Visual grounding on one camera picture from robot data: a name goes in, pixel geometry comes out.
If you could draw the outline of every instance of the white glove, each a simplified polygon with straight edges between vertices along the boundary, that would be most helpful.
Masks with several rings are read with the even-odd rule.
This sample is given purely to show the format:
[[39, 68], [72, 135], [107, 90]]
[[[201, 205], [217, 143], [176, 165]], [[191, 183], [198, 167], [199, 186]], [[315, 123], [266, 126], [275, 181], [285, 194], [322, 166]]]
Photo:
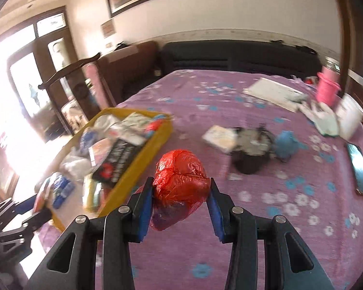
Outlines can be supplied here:
[[335, 113], [323, 102], [318, 105], [321, 108], [321, 111], [317, 109], [315, 101], [311, 102], [312, 109], [309, 108], [309, 105], [306, 102], [303, 102], [299, 109], [315, 124], [315, 127], [321, 135], [338, 136], [339, 124], [336, 120]]

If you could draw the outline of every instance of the smartphone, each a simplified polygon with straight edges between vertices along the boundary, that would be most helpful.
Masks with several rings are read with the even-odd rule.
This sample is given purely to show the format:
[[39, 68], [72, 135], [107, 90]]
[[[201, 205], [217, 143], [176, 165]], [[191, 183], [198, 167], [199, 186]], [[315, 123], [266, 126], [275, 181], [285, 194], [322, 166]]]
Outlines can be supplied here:
[[363, 155], [359, 147], [347, 143], [348, 155], [356, 179], [356, 190], [363, 195]]

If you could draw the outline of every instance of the white paper cup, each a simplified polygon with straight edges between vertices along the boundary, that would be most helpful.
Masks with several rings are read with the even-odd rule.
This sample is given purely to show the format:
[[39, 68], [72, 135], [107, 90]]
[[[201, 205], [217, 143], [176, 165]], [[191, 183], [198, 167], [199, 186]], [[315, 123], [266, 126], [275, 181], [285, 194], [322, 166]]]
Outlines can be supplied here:
[[336, 109], [340, 137], [349, 140], [363, 120], [363, 108], [349, 94], [344, 94]]

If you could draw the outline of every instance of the black sofa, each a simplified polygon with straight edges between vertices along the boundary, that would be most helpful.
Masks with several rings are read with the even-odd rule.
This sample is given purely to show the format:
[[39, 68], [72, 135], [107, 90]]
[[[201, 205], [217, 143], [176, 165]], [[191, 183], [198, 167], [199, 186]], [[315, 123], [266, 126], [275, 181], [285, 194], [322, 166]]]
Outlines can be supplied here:
[[160, 51], [163, 74], [178, 69], [213, 69], [301, 79], [321, 71], [317, 53], [281, 41], [202, 40], [169, 42]]

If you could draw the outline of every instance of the floral tablecloth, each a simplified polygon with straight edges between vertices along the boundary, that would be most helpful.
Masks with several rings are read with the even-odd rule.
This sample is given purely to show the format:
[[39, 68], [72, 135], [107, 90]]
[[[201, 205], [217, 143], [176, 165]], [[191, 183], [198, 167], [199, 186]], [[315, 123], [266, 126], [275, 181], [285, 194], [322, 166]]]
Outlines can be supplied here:
[[[201, 159], [221, 192], [253, 215], [285, 215], [331, 278], [336, 289], [349, 289], [363, 271], [363, 196], [341, 138], [321, 136], [306, 117], [243, 94], [260, 77], [308, 94], [299, 80], [226, 71], [180, 70], [141, 90], [119, 107], [162, 111], [173, 115], [174, 132], [142, 177], [169, 150], [185, 148]], [[279, 134], [293, 131], [300, 150], [288, 163], [272, 159], [255, 175], [242, 175], [230, 157], [205, 144], [202, 135], [214, 124], [256, 128], [265, 123]], [[363, 151], [363, 127], [351, 140]], [[58, 233], [45, 226], [39, 237], [51, 247]], [[263, 243], [258, 242], [258, 288], [264, 287]], [[149, 229], [130, 254], [137, 290], [223, 289], [231, 245], [214, 235], [203, 204], [186, 220], [162, 232]], [[97, 273], [97, 284], [101, 285]]]

